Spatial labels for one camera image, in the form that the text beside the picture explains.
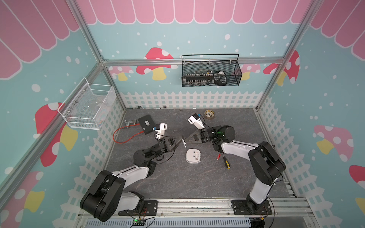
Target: marble-pattern surface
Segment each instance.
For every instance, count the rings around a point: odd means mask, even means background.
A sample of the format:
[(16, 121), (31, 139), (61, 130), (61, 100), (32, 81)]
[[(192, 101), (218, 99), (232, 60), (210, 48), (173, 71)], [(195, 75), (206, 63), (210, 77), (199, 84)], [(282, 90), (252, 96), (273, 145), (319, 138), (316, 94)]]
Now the marble-pattern surface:
[[(124, 120), (138, 119), (150, 114), (155, 123), (166, 123), (166, 136), (188, 137), (196, 127), (187, 119), (206, 109), (134, 109), (127, 110)], [(265, 141), (264, 134), (253, 109), (213, 109), (215, 118), (206, 120), (211, 126), (230, 125), (235, 129), (235, 138), (248, 143)], [(123, 142), (140, 132), (140, 126), (123, 128), (117, 141)], [(107, 166), (109, 171), (125, 169), (133, 165), (136, 150), (149, 148), (156, 144), (153, 133), (140, 134), (124, 144), (116, 144)], [(173, 157), (164, 164), (157, 165), (148, 178), (137, 181), (124, 189), (136, 191), (145, 198), (227, 198), (246, 197), (254, 185), (256, 176), (251, 163), (244, 158), (226, 154), (231, 169), (226, 169), (222, 156), (217, 161), (218, 152), (211, 143), (187, 144), (187, 148), (199, 149), (201, 162), (188, 164), (185, 159), (187, 149), (181, 143)], [(163, 161), (172, 153), (165, 154)], [(277, 183), (270, 191), (270, 197), (289, 197), (284, 182)]]

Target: white plastic object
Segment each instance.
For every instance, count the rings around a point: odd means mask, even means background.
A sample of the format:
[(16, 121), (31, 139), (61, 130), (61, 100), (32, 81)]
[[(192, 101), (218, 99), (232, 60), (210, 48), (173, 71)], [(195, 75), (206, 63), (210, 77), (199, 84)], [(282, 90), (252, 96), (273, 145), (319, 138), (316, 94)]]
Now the white plastic object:
[[(83, 83), (79, 92), (76, 88)], [(111, 85), (91, 84), (84, 78), (58, 108), (58, 112), (72, 128), (100, 130), (116, 99)]]
[(200, 162), (200, 151), (197, 149), (188, 149), (186, 152), (186, 161), (190, 164), (198, 164)]
[(190, 124), (194, 124), (199, 130), (204, 128), (203, 122), (200, 120), (200, 117), (199, 119), (195, 119), (194, 116), (191, 116), (188, 121)]

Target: metal base plate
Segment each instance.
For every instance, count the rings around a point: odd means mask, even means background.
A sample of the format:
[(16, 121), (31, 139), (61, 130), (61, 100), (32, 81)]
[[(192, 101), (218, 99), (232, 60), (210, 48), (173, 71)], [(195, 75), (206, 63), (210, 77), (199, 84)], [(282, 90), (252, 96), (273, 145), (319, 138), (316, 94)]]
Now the metal base plate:
[(231, 206), (233, 207), (234, 215), (272, 215), (272, 210), (269, 201), (266, 200), (264, 205), (257, 210), (256, 213), (250, 213), (247, 208), (247, 200), (232, 200)]

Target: wire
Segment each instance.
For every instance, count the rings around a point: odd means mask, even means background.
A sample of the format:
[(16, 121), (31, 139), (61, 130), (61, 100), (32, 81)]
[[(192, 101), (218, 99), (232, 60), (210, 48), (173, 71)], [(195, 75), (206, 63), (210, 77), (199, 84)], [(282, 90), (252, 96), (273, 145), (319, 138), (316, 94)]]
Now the wire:
[(129, 140), (131, 140), (134, 136), (139, 135), (139, 134), (142, 134), (144, 131), (141, 131), (140, 133), (137, 133), (137, 134), (133, 135), (132, 137), (130, 137), (130, 138), (129, 138), (127, 141), (125, 141), (125, 142), (117, 142), (117, 141), (115, 141), (115, 139), (114, 139), (114, 135), (115, 135), (115, 133), (116, 133), (117, 131), (119, 131), (120, 129), (125, 128), (125, 127), (130, 127), (130, 126), (138, 126), (138, 125), (139, 125), (139, 124), (129, 125), (129, 126), (124, 126), (124, 127), (121, 127), (121, 128), (119, 128), (119, 129), (115, 130), (115, 132), (114, 132), (114, 134), (113, 134), (113, 140), (114, 140), (114, 142), (116, 142), (116, 143), (120, 143), (120, 144), (122, 144), (122, 143), (126, 143), (126, 142), (128, 142)]
[(273, 225), (274, 219), (275, 219), (275, 207), (274, 207), (273, 201), (271, 201), (270, 198), (268, 198), (268, 199), (270, 200), (270, 202), (271, 202), (271, 204), (273, 205), (273, 208), (274, 208), (274, 211), (273, 211), (274, 217), (273, 217), (273, 221), (271, 222), (271, 225), (269, 226), (269, 228), (270, 228)]

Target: black cable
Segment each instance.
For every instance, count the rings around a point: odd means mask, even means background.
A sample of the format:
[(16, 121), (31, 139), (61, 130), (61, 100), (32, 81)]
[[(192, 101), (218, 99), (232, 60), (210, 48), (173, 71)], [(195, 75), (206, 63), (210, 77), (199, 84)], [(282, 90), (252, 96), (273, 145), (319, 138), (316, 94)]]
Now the black cable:
[(270, 198), (268, 198), (268, 199), (270, 200), (270, 202), (271, 202), (271, 204), (273, 205), (273, 208), (274, 208), (274, 211), (273, 211), (274, 217), (273, 217), (273, 221), (271, 222), (271, 225), (269, 226), (269, 228), (270, 228), (273, 225), (274, 219), (275, 219), (275, 207), (274, 207), (273, 201), (271, 201)]

